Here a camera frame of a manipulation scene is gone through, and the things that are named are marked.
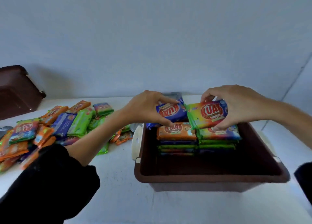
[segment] dark object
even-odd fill
[[[0,128],[0,139],[2,139],[6,132],[11,129],[13,129],[12,126],[3,126],[2,128]]]
[[[90,202],[99,186],[94,166],[83,167],[62,145],[44,147],[0,198],[5,213],[1,223],[63,223]],[[17,215],[18,203],[27,206]],[[29,207],[36,209],[35,215],[30,215]]]
[[[249,123],[238,125],[242,140],[235,154],[158,156],[156,132],[144,127],[135,177],[155,191],[237,191],[262,183],[286,183],[290,175]]]
[[[36,111],[45,93],[27,77],[20,65],[0,68],[0,120]]]
[[[294,173],[301,189],[306,195],[307,199],[312,205],[312,163],[305,163],[301,165]]]

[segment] left hand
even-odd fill
[[[165,97],[161,92],[145,90],[144,92],[133,97],[121,111],[126,115],[127,121],[131,123],[159,123],[164,126],[174,126],[174,124],[162,117],[156,111],[158,102],[177,104],[178,101]]]

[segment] plastic storage box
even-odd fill
[[[36,111],[45,98],[27,75],[20,65],[0,68],[0,120]]]
[[[144,125],[135,177],[155,191],[244,192],[263,183],[286,183],[290,175],[249,123],[238,125],[242,140],[234,154],[159,156],[156,128]]]

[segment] blue soap package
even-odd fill
[[[159,141],[160,145],[196,145],[197,141]]]
[[[178,104],[161,104],[156,106],[157,112],[171,122],[185,120],[187,118],[186,109],[184,106],[184,101],[182,99],[178,100]],[[158,123],[147,123],[146,128],[151,129],[152,127],[159,127],[161,124]]]
[[[57,120],[52,124],[52,128],[54,128],[53,135],[59,137],[66,137],[69,128],[71,127],[74,119],[76,118],[76,114],[71,113],[63,113],[57,117]]]

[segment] pile of soap packages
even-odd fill
[[[182,96],[175,99],[178,104],[156,107],[160,115],[174,122],[174,126],[146,124],[147,129],[157,127],[159,155],[194,156],[236,151],[241,140],[238,127],[215,128],[227,116],[224,100],[186,105]]]
[[[0,172],[15,163],[26,169],[38,156],[38,151],[52,144],[71,145],[94,130],[110,116],[114,109],[108,103],[80,101],[71,108],[55,106],[39,118],[18,121],[0,140]],[[120,145],[132,139],[130,125],[118,131],[99,151],[108,152],[109,143]]]

